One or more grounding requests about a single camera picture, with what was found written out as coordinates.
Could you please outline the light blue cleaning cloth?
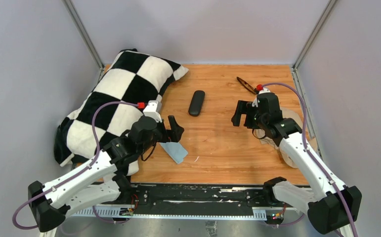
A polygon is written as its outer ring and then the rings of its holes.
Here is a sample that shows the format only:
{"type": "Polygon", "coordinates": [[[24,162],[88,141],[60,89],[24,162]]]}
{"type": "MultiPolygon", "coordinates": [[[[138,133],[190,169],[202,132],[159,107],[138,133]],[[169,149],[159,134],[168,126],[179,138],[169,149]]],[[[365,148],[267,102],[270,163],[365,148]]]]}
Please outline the light blue cleaning cloth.
{"type": "Polygon", "coordinates": [[[188,151],[180,143],[166,142],[159,144],[176,164],[181,164],[188,155],[188,151]]]}

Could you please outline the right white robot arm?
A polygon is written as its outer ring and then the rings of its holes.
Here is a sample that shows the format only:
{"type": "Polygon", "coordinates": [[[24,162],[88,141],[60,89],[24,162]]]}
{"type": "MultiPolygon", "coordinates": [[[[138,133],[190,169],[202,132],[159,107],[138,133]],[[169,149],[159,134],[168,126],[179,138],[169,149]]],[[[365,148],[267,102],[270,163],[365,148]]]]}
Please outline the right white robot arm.
{"type": "Polygon", "coordinates": [[[284,118],[278,96],[260,93],[255,101],[240,100],[231,119],[239,126],[246,115],[244,127],[264,131],[296,164],[309,183],[310,192],[291,184],[283,177],[264,182],[263,199],[269,206],[284,202],[305,214],[316,231],[325,235],[358,218],[362,194],[356,186],[347,186],[321,161],[293,118],[284,118]]]}

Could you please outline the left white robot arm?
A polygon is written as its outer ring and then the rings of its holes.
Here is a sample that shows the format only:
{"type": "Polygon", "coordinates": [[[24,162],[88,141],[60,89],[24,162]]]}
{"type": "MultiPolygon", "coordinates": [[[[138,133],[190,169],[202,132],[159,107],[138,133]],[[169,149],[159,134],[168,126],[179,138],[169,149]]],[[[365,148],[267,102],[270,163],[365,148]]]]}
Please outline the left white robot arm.
{"type": "Polygon", "coordinates": [[[29,207],[40,232],[48,232],[72,214],[91,206],[117,200],[128,203],[132,186],[126,168],[157,143],[178,143],[184,128],[169,116],[164,122],[142,116],[130,130],[106,144],[98,154],[69,173],[45,184],[28,186],[29,207]]]}

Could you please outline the black glasses case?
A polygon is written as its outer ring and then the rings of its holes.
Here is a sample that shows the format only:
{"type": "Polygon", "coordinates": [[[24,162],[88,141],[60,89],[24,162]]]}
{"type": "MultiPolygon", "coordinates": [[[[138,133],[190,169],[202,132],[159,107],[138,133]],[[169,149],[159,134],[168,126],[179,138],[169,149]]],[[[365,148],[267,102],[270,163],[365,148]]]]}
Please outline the black glasses case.
{"type": "Polygon", "coordinates": [[[194,117],[200,115],[205,99],[205,92],[202,90],[196,90],[192,96],[191,103],[189,105],[188,114],[194,117]]]}

